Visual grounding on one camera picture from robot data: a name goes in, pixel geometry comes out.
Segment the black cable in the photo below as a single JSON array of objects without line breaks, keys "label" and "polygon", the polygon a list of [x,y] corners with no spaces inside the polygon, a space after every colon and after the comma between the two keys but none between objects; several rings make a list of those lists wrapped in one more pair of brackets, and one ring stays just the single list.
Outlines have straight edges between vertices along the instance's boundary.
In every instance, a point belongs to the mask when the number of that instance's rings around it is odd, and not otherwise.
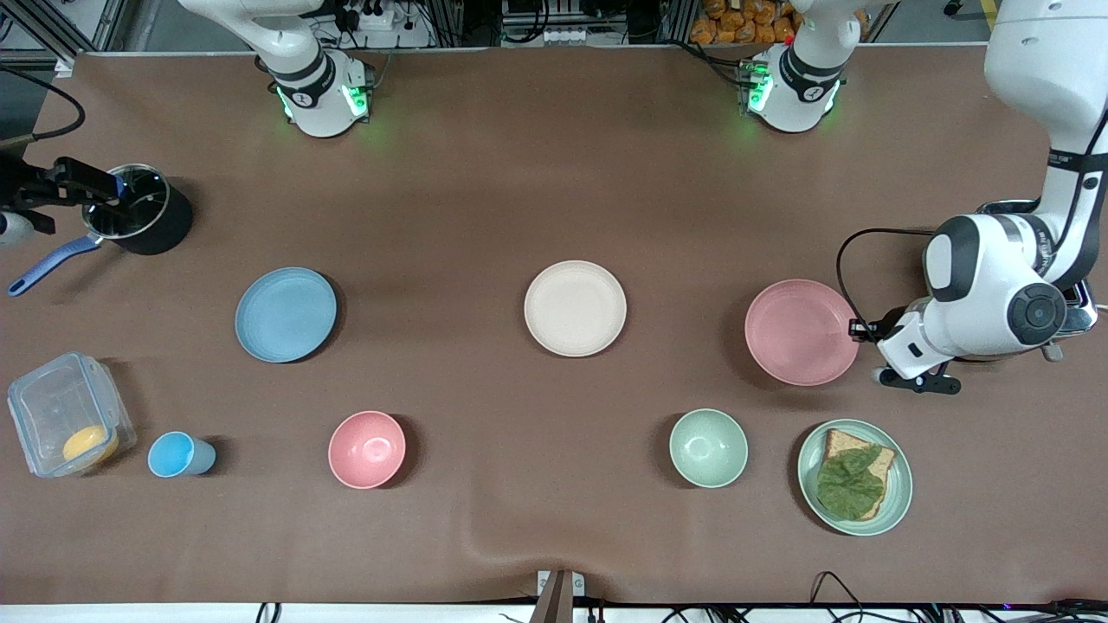
[{"label": "black cable", "polygon": [[62,99],[64,99],[65,101],[73,104],[73,110],[76,111],[76,120],[73,121],[72,123],[59,127],[58,130],[50,130],[48,132],[32,132],[31,136],[33,140],[41,141],[43,139],[57,139],[58,136],[69,134],[70,132],[76,130],[78,127],[81,127],[81,124],[84,123],[84,106],[82,106],[81,102],[78,102],[75,99],[73,99],[72,95],[70,95],[65,91],[62,91],[61,89],[54,86],[53,84],[50,84],[49,82],[43,82],[42,80],[39,80],[38,78],[34,78],[29,73],[24,73],[22,71],[19,71],[18,69],[10,68],[3,63],[0,63],[0,71],[8,72],[18,78],[22,78],[23,80],[38,84],[39,86],[42,86],[48,91],[53,91],[54,93],[61,95]]},{"label": "black cable", "polygon": [[[889,227],[871,227],[869,229],[862,229],[860,232],[854,232],[842,242],[842,246],[839,247],[839,253],[834,256],[834,274],[835,278],[839,279],[839,292],[842,293],[842,297],[847,299],[847,305],[850,305],[850,310],[854,313],[854,317],[858,321],[862,324],[862,328],[865,330],[865,336],[870,338],[870,341],[876,344],[878,338],[873,335],[873,330],[870,329],[870,323],[862,316],[862,313],[858,310],[858,305],[854,305],[854,300],[850,297],[850,293],[847,292],[847,284],[842,279],[842,254],[845,253],[847,247],[850,243],[854,242],[855,238],[864,236],[866,234],[902,234],[906,236],[931,236],[934,232],[925,229],[895,229]],[[842,580],[831,573],[830,571],[824,571],[822,573],[830,573],[841,585]],[[823,583],[822,578],[819,580],[819,584],[815,585],[815,591],[819,592],[820,584]]]},{"label": "black cable", "polygon": [[11,28],[16,24],[16,20],[0,13],[0,28],[3,28],[4,24],[7,24],[8,28],[4,29],[3,34],[0,34],[0,41],[8,39],[8,35],[11,34]]},{"label": "black cable", "polygon": [[[1100,123],[1097,125],[1096,132],[1094,132],[1092,137],[1089,139],[1089,145],[1085,150],[1086,156],[1092,155],[1092,150],[1095,150],[1097,143],[1100,142],[1100,134],[1104,133],[1106,123],[1108,123],[1108,111],[1105,111],[1104,114],[1100,115]],[[1081,177],[1083,175],[1078,174],[1078,182],[1080,182]],[[1069,201],[1069,212],[1066,214],[1066,225],[1061,228],[1061,235],[1058,236],[1058,241],[1055,243],[1055,248],[1061,248],[1063,243],[1066,242],[1066,236],[1069,235],[1069,226],[1074,224],[1074,213],[1077,212],[1077,201],[1081,196],[1081,190],[1083,185],[1080,183],[1074,187],[1074,196]]]},{"label": "black cable", "polygon": [[689,623],[689,620],[686,619],[685,614],[683,614],[686,610],[688,610],[688,609],[687,607],[681,607],[681,609],[675,607],[673,612],[670,612],[669,614],[667,614],[666,617],[661,620],[661,623],[669,623],[669,620],[671,620],[674,616],[677,616],[684,623]]},{"label": "black cable", "polygon": [[652,34],[654,35],[655,39],[657,39],[658,38],[658,30],[660,30],[660,29],[661,29],[661,25],[659,24],[659,25],[654,27],[653,30],[648,30],[646,32],[636,32],[634,34],[632,34],[630,30],[625,30],[624,31],[624,35],[619,39],[619,44],[623,45],[624,41],[627,41],[629,39],[638,39],[639,37],[649,37]]},{"label": "black cable", "polygon": [[[258,606],[258,615],[254,617],[254,623],[261,623],[261,615],[266,613],[266,606],[269,602],[263,602]],[[280,620],[280,602],[274,603],[274,615],[269,617],[269,623],[277,623]]]},{"label": "black cable", "polygon": [[[543,25],[538,25],[538,14],[543,13]],[[530,43],[535,39],[542,37],[543,32],[546,30],[546,25],[551,22],[551,4],[550,0],[543,0],[541,4],[535,9],[535,24],[531,27],[531,33],[523,39],[512,39],[511,37],[501,32],[501,38],[509,43]]]},{"label": "black cable", "polygon": [[666,40],[659,41],[658,43],[661,43],[663,45],[677,45],[681,50],[685,50],[689,54],[693,54],[697,59],[700,59],[709,68],[711,68],[711,71],[716,72],[716,75],[718,75],[720,79],[724,80],[724,82],[727,82],[728,84],[730,84],[732,86],[757,86],[758,85],[757,82],[750,82],[748,80],[736,80],[736,79],[731,78],[730,75],[727,75],[727,73],[725,73],[724,70],[719,69],[720,67],[732,68],[732,69],[738,68],[738,67],[740,67],[740,64],[742,63],[742,61],[748,60],[747,58],[739,59],[739,60],[736,60],[736,61],[731,61],[731,60],[728,60],[728,59],[720,59],[719,57],[712,57],[711,54],[705,52],[704,48],[700,48],[699,45],[697,45],[696,48],[694,48],[694,47],[689,45],[688,43],[686,43],[684,41],[678,41],[676,39],[666,39]]},{"label": "black cable", "polygon": [[742,612],[732,605],[707,604],[702,606],[710,617],[718,617],[722,623],[749,623],[747,614],[753,610],[748,607]]},{"label": "black cable", "polygon": [[[904,621],[903,619],[896,619],[895,616],[886,616],[884,614],[879,614],[875,612],[868,612],[865,610],[865,606],[862,605],[862,602],[858,599],[854,592],[851,591],[849,586],[847,586],[847,584],[842,581],[841,578],[839,578],[838,574],[835,574],[834,571],[820,571],[819,573],[815,574],[815,580],[813,581],[812,584],[812,592],[808,598],[809,606],[815,605],[815,598],[819,596],[820,589],[823,586],[823,581],[827,580],[828,578],[833,579],[840,586],[842,586],[842,590],[845,591],[847,595],[849,595],[850,599],[854,602],[854,606],[858,607],[856,612],[849,612],[841,616],[835,616],[833,610],[831,610],[830,607],[827,609],[832,617],[831,623],[843,623],[844,621],[852,619],[854,616],[859,617],[859,622],[861,622],[861,620],[865,616],[872,616],[873,619],[879,619],[881,621],[889,621],[890,623],[915,623],[914,621]],[[916,613],[914,610],[909,610],[909,612],[914,614],[916,619],[919,619],[920,621],[923,621],[923,617],[920,616],[920,614]]]},{"label": "black cable", "polygon": [[462,34],[459,34],[459,33],[453,32],[451,30],[442,30],[441,28],[439,28],[439,24],[434,23],[434,20],[431,19],[431,13],[429,12],[429,10],[428,10],[427,7],[424,7],[423,4],[420,4],[420,3],[417,3],[416,6],[419,7],[419,12],[423,17],[424,23],[427,23],[427,25],[433,28],[434,31],[438,32],[440,37],[445,37],[448,45],[455,44],[456,42],[459,42],[462,39],[462,37],[463,37]]}]

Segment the blue pot handle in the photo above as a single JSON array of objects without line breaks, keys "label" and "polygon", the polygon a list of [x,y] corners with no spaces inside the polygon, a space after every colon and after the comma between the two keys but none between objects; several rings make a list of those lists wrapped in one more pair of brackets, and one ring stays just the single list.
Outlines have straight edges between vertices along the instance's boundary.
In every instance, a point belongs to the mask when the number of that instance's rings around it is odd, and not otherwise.
[{"label": "blue pot handle", "polygon": [[75,241],[70,241],[55,248],[50,252],[50,255],[43,257],[42,262],[32,266],[30,270],[23,273],[22,277],[16,279],[10,286],[8,286],[8,296],[19,296],[25,293],[31,289],[31,286],[41,282],[42,277],[49,275],[54,268],[61,266],[62,263],[70,257],[100,248],[100,243],[102,241],[103,238],[100,236],[90,234],[88,236],[81,236]]}]

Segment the toast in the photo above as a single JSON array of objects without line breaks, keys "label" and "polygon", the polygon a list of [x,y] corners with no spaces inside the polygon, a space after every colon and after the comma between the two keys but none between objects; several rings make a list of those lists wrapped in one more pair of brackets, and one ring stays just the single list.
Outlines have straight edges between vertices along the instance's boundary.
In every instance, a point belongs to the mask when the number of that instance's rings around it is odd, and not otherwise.
[{"label": "toast", "polygon": [[[869,448],[873,443],[854,437],[849,432],[843,432],[837,428],[832,428],[828,431],[828,447],[823,455],[823,460],[828,460],[835,455],[839,455],[843,450],[855,450]],[[896,458],[896,451],[890,448],[881,448],[881,453],[878,458],[873,460],[870,464],[870,473],[876,476],[881,479],[881,484],[884,486],[885,491],[889,491],[889,470],[893,467],[893,459]],[[859,521],[869,521],[876,517],[878,509],[881,508],[881,502],[885,500],[885,494],[881,494],[881,499],[873,504],[873,508],[862,515]]]}]

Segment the saucepan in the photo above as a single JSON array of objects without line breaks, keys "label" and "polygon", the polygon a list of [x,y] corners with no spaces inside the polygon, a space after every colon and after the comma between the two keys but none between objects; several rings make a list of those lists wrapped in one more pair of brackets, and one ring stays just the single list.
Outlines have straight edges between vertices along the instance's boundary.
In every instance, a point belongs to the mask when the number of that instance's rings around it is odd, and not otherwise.
[{"label": "saucepan", "polygon": [[109,173],[120,180],[119,205],[82,207],[89,234],[52,251],[8,287],[8,296],[25,293],[69,258],[96,251],[104,241],[137,255],[157,255],[185,238],[193,225],[193,206],[157,170],[124,164]]}]

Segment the blue cup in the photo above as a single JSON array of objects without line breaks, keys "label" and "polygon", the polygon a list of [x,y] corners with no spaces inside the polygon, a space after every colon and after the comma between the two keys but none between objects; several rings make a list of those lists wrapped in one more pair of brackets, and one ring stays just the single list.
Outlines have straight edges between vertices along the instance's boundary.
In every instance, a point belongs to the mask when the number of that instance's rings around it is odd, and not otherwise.
[{"label": "blue cup", "polygon": [[212,469],[214,463],[215,448],[211,443],[179,430],[158,437],[146,456],[150,471],[161,478],[196,476]]}]

